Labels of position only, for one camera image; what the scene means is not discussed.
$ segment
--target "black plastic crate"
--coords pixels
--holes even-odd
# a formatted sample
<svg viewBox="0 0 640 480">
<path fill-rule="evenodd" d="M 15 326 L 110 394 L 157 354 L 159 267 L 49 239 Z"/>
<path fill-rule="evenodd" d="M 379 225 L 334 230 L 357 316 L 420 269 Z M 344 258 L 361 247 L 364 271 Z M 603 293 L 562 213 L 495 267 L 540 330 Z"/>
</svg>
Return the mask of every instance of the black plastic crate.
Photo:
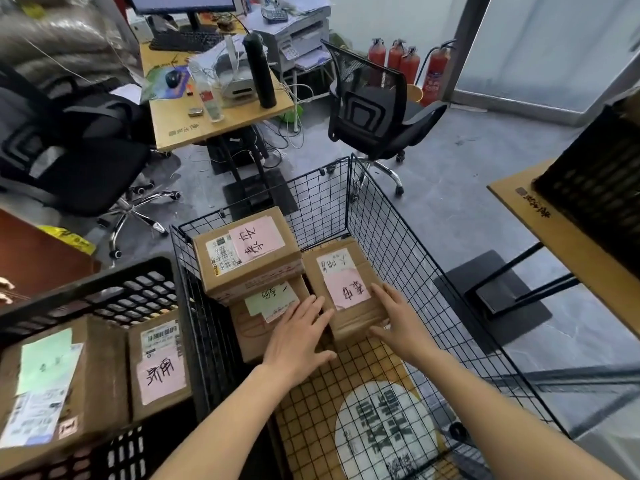
<svg viewBox="0 0 640 480">
<path fill-rule="evenodd" d="M 0 308 L 0 352 L 60 323 L 84 314 L 98 315 L 119 326 L 143 321 L 186 302 L 173 257 L 157 255 L 109 269 L 28 301 Z M 180 318 L 191 378 L 200 373 L 187 315 Z M 202 394 L 194 387 L 194 398 Z M 135 425 L 93 448 L 80 448 L 65 461 L 7 478 L 60 480 L 137 480 L 148 478 L 196 427 L 193 401 L 185 401 Z"/>
<path fill-rule="evenodd" d="M 460 295 L 354 155 L 297 177 L 285 185 L 298 206 L 297 211 L 285 218 L 301 250 L 348 235 L 356 238 L 380 279 L 404 292 L 441 348 L 452 352 L 464 366 L 494 384 L 503 394 L 514 398 L 539 419 L 564 432 L 502 348 L 496 346 L 498 352 L 487 356 L 476 345 L 436 288 L 436 279 L 444 283 L 451 295 Z M 254 199 L 260 200 L 260 197 L 263 196 L 258 195 Z M 189 302 L 198 365 L 202 368 L 204 397 L 200 405 L 204 405 L 204 409 L 198 409 L 200 420 L 238 386 L 249 368 L 242 362 L 228 309 L 204 295 L 192 239 L 233 222 L 232 211 L 235 214 L 246 213 L 249 206 L 248 200 L 240 201 L 172 228 L 181 282 Z M 481 318 L 470 308 L 469 313 L 476 317 L 477 327 L 485 334 L 485 339 L 495 343 Z M 490 477 L 482 455 L 465 435 L 463 425 L 450 412 L 442 418 L 446 404 L 443 404 L 444 400 L 435 387 L 421 374 L 414 374 L 413 380 L 422 391 L 423 403 L 429 414 L 438 417 L 440 422 L 448 422 L 446 425 L 438 424 L 446 430 L 447 451 L 433 461 L 446 456 L 455 462 L 462 477 Z M 423 465 L 420 471 L 433 466 L 433 461 Z M 245 465 L 245 473 L 249 471 L 256 472 L 247 476 L 252 478 L 292 475 L 273 418 Z M 418 478 L 420 471 L 411 471 L 405 477 Z"/>
<path fill-rule="evenodd" d="M 533 188 L 640 278 L 640 128 L 603 112 Z"/>
</svg>

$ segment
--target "wooden desk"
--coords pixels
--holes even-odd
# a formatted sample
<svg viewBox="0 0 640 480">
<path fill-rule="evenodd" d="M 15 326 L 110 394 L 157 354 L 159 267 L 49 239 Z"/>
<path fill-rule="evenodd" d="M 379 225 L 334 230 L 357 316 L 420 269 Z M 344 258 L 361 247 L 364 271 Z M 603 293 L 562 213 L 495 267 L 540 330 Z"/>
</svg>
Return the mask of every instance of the wooden desk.
<svg viewBox="0 0 640 480">
<path fill-rule="evenodd" d="M 236 31 L 244 32 L 237 21 Z M 155 66 L 170 65 L 174 57 L 176 65 L 186 64 L 185 59 L 190 55 L 193 54 L 150 50 L 148 43 L 140 44 L 140 58 L 145 74 Z M 276 82 L 273 72 L 271 72 L 271 79 Z M 189 108 L 202 106 L 202 101 L 197 93 L 194 93 L 193 96 L 188 96 L 185 93 L 180 99 L 150 101 L 149 104 L 156 135 L 156 146 L 161 152 L 249 126 L 293 109 L 293 101 L 289 95 L 284 90 L 277 88 L 276 106 L 265 109 L 256 100 L 240 106 L 223 108 L 225 119 L 217 123 L 212 123 L 206 114 L 198 118 L 189 117 L 187 114 Z"/>
<path fill-rule="evenodd" d="M 640 338 L 640 280 L 531 188 L 531 181 L 542 175 L 554 160 L 498 180 L 488 188 Z M 549 217 L 544 217 L 543 208 Z"/>
</svg>

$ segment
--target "printer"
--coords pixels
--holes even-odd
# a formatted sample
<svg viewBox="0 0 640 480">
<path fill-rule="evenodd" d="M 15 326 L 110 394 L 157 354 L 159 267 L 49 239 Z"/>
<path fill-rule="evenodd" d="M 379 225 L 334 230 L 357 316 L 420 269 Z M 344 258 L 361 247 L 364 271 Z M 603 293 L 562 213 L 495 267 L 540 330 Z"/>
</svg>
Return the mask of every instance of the printer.
<svg viewBox="0 0 640 480">
<path fill-rule="evenodd" d="M 260 10 L 256 15 L 262 18 Z M 279 73 L 286 72 L 296 64 L 296 59 L 322 47 L 322 40 L 329 40 L 329 16 L 331 7 L 325 6 L 300 16 L 290 16 L 288 23 L 263 26 L 256 20 L 249 29 L 259 32 L 267 46 L 269 65 Z"/>
</svg>

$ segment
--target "concrete floor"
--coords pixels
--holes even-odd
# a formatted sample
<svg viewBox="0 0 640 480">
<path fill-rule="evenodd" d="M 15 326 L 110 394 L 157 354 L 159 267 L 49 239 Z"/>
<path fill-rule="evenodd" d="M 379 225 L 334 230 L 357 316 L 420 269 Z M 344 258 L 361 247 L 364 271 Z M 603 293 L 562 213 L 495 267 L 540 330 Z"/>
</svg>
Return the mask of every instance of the concrete floor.
<svg viewBox="0 0 640 480">
<path fill-rule="evenodd" d="M 285 179 L 351 152 L 346 145 L 332 143 L 327 137 L 328 114 L 326 100 L 307 106 L 304 145 L 286 149 L 279 166 Z M 267 139 L 282 145 L 262 128 Z M 384 175 L 375 179 L 445 271 L 489 250 L 510 260 L 537 240 L 486 185 L 558 156 L 578 133 L 576 128 L 503 114 L 450 109 L 423 142 L 407 148 L 404 163 L 389 161 L 403 179 L 402 197 L 395 197 L 391 179 Z M 298 136 L 293 141 L 300 146 L 302 139 Z M 270 160 L 268 164 L 272 165 L 274 161 Z M 156 184 L 184 195 L 181 201 L 149 204 L 145 209 L 165 227 L 225 207 L 228 203 L 222 186 L 234 181 L 230 173 L 213 175 L 207 151 L 201 146 L 180 148 L 174 157 L 145 173 Z M 243 177 L 254 173 L 252 166 L 241 169 Z M 123 262 L 143 258 L 149 252 L 172 251 L 170 238 L 161 238 L 137 221 L 125 225 L 119 245 Z M 567 272 L 547 250 L 515 270 L 530 288 Z M 524 372 L 640 361 L 640 342 L 583 285 L 545 299 L 544 305 L 553 316 L 506 345 L 508 354 Z M 615 396 L 553 394 L 548 402 L 570 429 Z"/>
</svg>

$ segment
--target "black mesh office chair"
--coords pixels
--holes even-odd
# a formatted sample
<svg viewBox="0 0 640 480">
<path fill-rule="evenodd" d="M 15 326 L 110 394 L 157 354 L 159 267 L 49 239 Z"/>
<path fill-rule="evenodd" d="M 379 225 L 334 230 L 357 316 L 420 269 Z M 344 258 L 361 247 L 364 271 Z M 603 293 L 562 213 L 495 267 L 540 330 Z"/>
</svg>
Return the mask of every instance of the black mesh office chair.
<svg viewBox="0 0 640 480">
<path fill-rule="evenodd" d="M 130 190 L 149 161 L 150 147 L 121 138 L 129 133 L 130 102 L 112 101 L 62 110 L 0 63 L 0 189 L 75 216 L 117 215 L 109 239 L 109 254 L 115 261 L 122 256 L 116 238 L 125 220 L 136 217 L 168 235 L 138 209 L 161 197 L 177 200 L 180 192 L 136 196 Z M 52 146 L 64 152 L 37 172 L 35 164 Z"/>
<path fill-rule="evenodd" d="M 329 138 L 354 148 L 365 167 L 379 168 L 404 193 L 400 177 L 382 164 L 402 155 L 407 146 L 420 143 L 444 114 L 447 105 L 437 101 L 427 107 L 407 101 L 402 72 L 379 66 L 353 52 L 323 42 L 335 64 L 335 96 L 329 120 Z M 360 179 L 364 182 L 365 174 Z"/>
</svg>

